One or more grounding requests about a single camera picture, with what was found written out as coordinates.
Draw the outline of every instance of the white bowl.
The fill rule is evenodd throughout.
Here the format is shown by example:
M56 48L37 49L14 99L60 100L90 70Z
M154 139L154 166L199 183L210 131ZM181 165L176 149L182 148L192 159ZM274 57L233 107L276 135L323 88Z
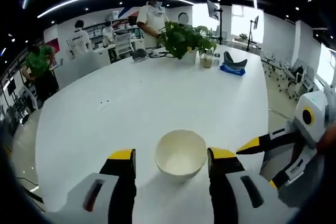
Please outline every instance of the white bowl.
M206 143L193 131L177 130L165 134L154 152L161 172L176 182L194 177L207 159Z

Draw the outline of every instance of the person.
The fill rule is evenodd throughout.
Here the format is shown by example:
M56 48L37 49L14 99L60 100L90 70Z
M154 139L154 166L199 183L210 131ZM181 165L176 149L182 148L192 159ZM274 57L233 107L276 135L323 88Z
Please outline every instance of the person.
M111 21L105 22L105 27L102 31L103 34L103 46L107 47L109 44L113 43L113 37L114 37L114 30L111 26Z
M137 19L138 26L143 30L145 48L156 47L156 39L160 36L165 22L168 21L165 8L162 7L164 0L149 0L139 10Z
M70 53L73 57L81 56L91 50L91 40L89 34L82 30L84 27L83 20L75 23L75 31L68 39Z
M58 83L55 76L49 70L55 61L55 49L47 45L29 45L29 54L22 67L22 74L32 81L36 88L37 96L44 103L49 97L58 91Z

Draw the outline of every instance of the face mask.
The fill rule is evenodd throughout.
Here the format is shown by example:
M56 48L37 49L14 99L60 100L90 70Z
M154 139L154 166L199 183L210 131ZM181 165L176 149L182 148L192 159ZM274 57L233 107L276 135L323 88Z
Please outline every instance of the face mask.
M155 4L155 7L161 7L162 6L162 2L157 1Z

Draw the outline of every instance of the plant pot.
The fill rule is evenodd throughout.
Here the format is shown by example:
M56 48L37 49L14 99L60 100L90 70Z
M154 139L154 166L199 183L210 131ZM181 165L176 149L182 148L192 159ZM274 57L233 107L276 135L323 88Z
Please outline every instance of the plant pot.
M186 65L195 65L196 63L196 54L197 51L193 50L192 52L187 52L182 59L180 60L180 62L182 64L186 64Z

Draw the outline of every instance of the person in green shirt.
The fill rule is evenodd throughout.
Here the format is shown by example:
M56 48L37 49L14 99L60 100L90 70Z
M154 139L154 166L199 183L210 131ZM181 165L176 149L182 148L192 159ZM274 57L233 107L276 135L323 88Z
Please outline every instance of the person in green shirt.
M49 97L58 91L58 83L55 76L50 72L49 67L54 64L55 49L47 45L29 45L30 52L22 67L22 74L32 81L36 88L37 96L44 103Z

